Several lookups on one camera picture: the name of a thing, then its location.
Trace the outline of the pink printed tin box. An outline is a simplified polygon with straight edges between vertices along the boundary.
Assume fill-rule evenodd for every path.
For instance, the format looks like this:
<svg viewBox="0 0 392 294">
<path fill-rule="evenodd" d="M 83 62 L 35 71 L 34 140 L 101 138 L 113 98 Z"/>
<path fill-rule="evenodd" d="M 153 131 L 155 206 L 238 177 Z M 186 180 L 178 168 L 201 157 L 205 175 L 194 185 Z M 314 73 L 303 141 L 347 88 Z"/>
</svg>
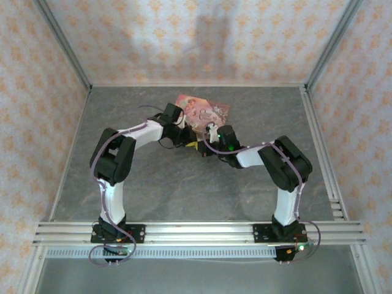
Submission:
<svg viewBox="0 0 392 294">
<path fill-rule="evenodd" d="M 184 110 L 185 122 L 197 135 L 202 134 L 208 122 L 215 123 L 217 127 L 225 125 L 230 111 L 227 104 L 185 94 L 178 96 L 175 105 Z"/>
</svg>

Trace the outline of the aluminium rear rail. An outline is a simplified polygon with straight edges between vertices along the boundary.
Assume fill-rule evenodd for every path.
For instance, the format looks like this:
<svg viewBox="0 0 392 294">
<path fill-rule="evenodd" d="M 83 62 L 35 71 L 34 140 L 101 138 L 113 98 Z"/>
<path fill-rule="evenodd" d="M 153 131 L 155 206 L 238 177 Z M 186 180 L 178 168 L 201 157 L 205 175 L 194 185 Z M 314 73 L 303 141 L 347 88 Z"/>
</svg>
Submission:
<svg viewBox="0 0 392 294">
<path fill-rule="evenodd" d="M 129 88 L 129 87 L 240 87 L 240 88 L 306 88 L 305 83 L 131 83 L 131 84 L 110 84 L 95 83 L 91 88 Z"/>
</svg>

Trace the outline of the aluminium side rail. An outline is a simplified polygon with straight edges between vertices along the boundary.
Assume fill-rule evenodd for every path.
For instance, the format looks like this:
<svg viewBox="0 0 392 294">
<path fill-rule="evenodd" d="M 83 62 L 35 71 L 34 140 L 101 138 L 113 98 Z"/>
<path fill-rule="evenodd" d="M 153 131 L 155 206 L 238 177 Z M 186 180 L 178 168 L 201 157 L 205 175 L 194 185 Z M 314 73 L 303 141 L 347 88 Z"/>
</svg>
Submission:
<svg viewBox="0 0 392 294">
<path fill-rule="evenodd" d="M 306 85 L 300 87 L 301 98 L 306 112 L 309 127 L 311 129 L 318 162 L 323 175 L 330 206 L 333 211 L 334 220 L 348 221 L 349 217 L 342 199 L 341 190 L 335 177 L 328 150 L 322 135 L 322 130 L 317 119 L 316 111 L 311 101 L 311 95 Z"/>
<path fill-rule="evenodd" d="M 67 176 L 67 173 L 68 173 L 70 161 L 71 161 L 72 154 L 73 154 L 73 151 L 74 151 L 74 148 L 75 148 L 75 143 L 76 143 L 76 140 L 77 140 L 77 137 L 78 137 L 78 133 L 80 131 L 81 124 L 83 122 L 83 117 L 85 115 L 86 106 L 88 104 L 88 99 L 90 97 L 92 88 L 93 88 L 93 85 L 91 85 L 89 87 L 89 89 L 88 89 L 88 92 L 87 92 L 87 95 L 86 95 L 86 100 L 85 100 L 85 102 L 83 104 L 83 107 L 81 109 L 81 115 L 80 115 L 80 117 L 78 119 L 77 126 L 76 126 L 76 129 L 75 129 L 75 133 L 74 133 L 74 135 L 72 137 L 71 146 L 70 146 L 68 155 L 66 157 L 66 162 L 65 162 L 65 166 L 64 166 L 64 169 L 63 169 L 63 172 L 62 172 L 62 175 L 61 175 L 59 186 L 58 186 L 58 189 L 56 191 L 56 195 L 55 195 L 55 198 L 53 200 L 53 204 L 51 206 L 50 213 L 48 215 L 48 221 L 49 222 L 53 222 L 55 220 L 54 216 L 55 216 L 55 213 L 56 213 L 56 209 L 57 209 L 57 206 L 58 206 L 59 199 L 61 198 L 62 189 L 64 187 L 64 183 L 65 183 L 66 176 Z"/>
</svg>

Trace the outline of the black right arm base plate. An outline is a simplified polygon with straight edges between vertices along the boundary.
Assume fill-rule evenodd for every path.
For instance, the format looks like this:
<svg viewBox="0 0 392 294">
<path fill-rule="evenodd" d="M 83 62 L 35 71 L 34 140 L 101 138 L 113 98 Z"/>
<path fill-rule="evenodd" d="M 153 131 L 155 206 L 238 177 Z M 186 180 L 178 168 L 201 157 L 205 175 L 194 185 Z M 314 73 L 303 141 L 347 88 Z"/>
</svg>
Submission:
<svg viewBox="0 0 392 294">
<path fill-rule="evenodd" d="M 252 229 L 256 243 L 306 243 L 308 241 L 305 225 L 298 222 L 288 226 L 279 223 L 254 224 Z"/>
</svg>

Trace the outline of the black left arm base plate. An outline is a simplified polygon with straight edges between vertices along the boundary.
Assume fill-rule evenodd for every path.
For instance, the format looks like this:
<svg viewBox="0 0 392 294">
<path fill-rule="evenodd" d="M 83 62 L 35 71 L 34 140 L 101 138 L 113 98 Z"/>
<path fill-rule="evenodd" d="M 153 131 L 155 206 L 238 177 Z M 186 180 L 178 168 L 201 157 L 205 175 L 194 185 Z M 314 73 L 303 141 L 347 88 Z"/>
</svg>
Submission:
<svg viewBox="0 0 392 294">
<path fill-rule="evenodd" d="M 131 235 L 137 244 L 144 243 L 146 226 L 143 224 L 126 224 L 122 230 Z M 90 242 L 93 244 L 130 244 L 132 240 L 123 232 L 109 226 L 108 230 L 99 224 L 92 227 Z"/>
</svg>

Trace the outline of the aluminium frame post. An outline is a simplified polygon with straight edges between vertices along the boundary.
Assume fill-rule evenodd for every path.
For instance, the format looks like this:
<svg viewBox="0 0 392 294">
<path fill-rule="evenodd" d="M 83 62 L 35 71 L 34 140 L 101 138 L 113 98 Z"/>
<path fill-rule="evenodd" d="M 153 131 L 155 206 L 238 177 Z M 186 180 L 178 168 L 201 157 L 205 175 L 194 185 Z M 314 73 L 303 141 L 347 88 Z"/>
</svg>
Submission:
<svg viewBox="0 0 392 294">
<path fill-rule="evenodd" d="M 38 8 L 43 19 L 47 23 L 52 35 L 55 37 L 57 43 L 61 47 L 62 52 L 65 54 L 67 60 L 70 62 L 74 72 L 76 73 L 79 81 L 83 87 L 90 92 L 92 84 L 90 83 L 85 71 L 83 70 L 76 54 L 74 53 L 66 35 L 64 34 L 61 26 L 59 25 L 55 15 L 53 14 L 47 0 L 32 0 Z"/>
<path fill-rule="evenodd" d="M 318 82 L 321 74 L 331 59 L 335 49 L 344 37 L 345 32 L 349 28 L 352 20 L 354 19 L 358 9 L 361 7 L 364 0 L 349 0 L 342 16 L 340 17 L 331 37 L 326 43 L 314 69 L 312 70 L 307 83 L 304 84 L 306 92 L 311 92 Z"/>
</svg>

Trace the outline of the aluminium frame leg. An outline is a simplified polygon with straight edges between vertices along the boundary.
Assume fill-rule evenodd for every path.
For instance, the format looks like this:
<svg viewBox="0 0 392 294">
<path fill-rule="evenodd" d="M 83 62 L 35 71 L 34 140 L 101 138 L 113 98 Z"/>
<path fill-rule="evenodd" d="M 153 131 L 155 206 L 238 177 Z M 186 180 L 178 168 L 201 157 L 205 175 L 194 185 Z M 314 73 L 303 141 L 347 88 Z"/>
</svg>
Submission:
<svg viewBox="0 0 392 294">
<path fill-rule="evenodd" d="M 35 294 L 47 255 L 46 246 L 34 246 L 23 271 L 17 294 Z"/>
<path fill-rule="evenodd" d="M 351 245 L 350 249 L 363 293 L 384 294 L 369 246 L 355 244 Z"/>
</svg>

